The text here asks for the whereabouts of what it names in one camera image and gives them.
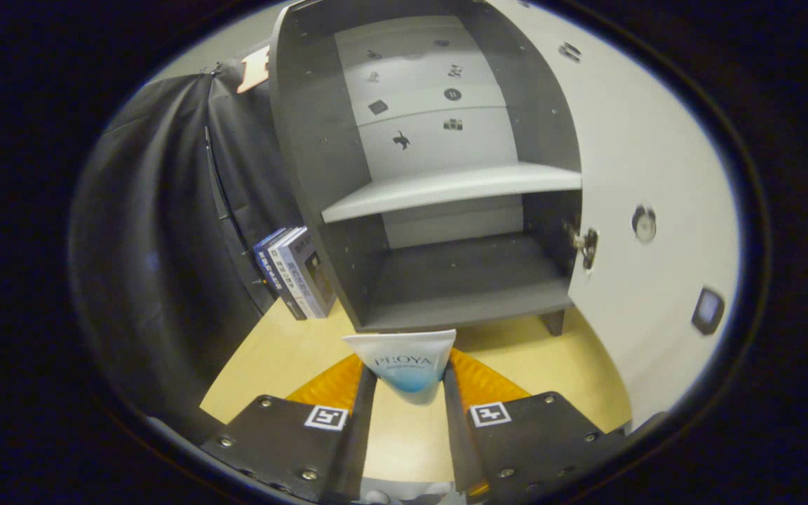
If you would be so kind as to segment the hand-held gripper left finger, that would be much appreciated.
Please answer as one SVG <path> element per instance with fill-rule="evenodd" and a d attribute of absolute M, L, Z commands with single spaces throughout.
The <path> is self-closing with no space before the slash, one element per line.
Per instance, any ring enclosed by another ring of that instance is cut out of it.
<path fill-rule="evenodd" d="M 285 398 L 261 394 L 201 448 L 250 482 L 301 501 L 361 496 L 377 377 L 356 355 Z"/>

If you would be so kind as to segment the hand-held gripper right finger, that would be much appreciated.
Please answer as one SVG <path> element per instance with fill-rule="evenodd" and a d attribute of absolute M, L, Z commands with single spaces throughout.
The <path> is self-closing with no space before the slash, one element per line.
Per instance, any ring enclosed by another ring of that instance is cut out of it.
<path fill-rule="evenodd" d="M 443 387 L 454 483 L 469 501 L 568 499 L 628 444 L 562 394 L 527 393 L 458 349 Z"/>

